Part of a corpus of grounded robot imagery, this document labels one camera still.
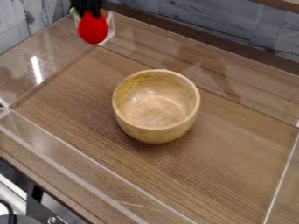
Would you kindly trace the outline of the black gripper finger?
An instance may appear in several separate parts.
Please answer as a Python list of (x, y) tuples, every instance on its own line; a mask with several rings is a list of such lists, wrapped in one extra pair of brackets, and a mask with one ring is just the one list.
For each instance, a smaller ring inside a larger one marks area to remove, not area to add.
[(88, 8), (88, 0), (70, 0), (70, 6), (74, 7), (79, 15), (83, 16)]
[(88, 11), (91, 12), (95, 18), (100, 17), (100, 9), (103, 7), (102, 0), (88, 0)]

